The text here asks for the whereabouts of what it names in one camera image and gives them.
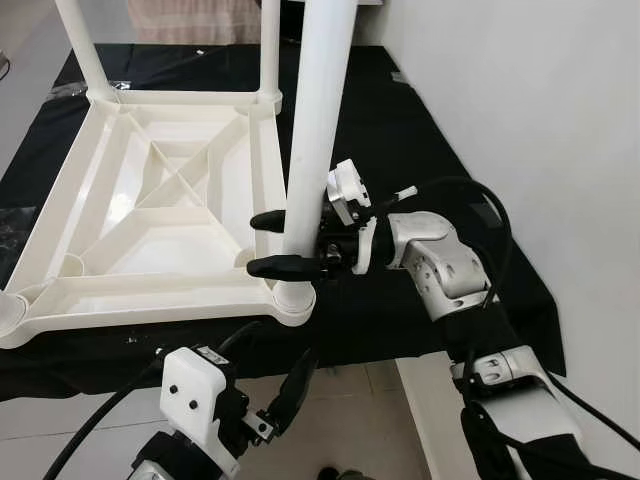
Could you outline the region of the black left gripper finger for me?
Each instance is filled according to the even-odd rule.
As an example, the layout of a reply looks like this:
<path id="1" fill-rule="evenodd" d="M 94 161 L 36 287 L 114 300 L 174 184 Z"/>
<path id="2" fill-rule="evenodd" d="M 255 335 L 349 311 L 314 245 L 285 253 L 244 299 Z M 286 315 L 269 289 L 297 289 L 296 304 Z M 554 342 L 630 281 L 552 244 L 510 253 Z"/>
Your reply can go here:
<path id="1" fill-rule="evenodd" d="M 285 375 L 278 394 L 268 406 L 268 422 L 274 436 L 282 436 L 301 411 L 316 367 L 314 351 L 306 349 Z"/>
<path id="2" fill-rule="evenodd" d="M 244 340 L 252 339 L 253 335 L 255 335 L 257 330 L 260 330 L 262 326 L 264 326 L 264 321 L 261 320 L 253 320 L 250 321 L 250 323 L 239 326 L 239 328 L 234 330 L 232 334 L 229 334 L 214 351 L 219 353 L 220 356 L 229 357 L 236 351 L 238 344 L 243 343 Z"/>

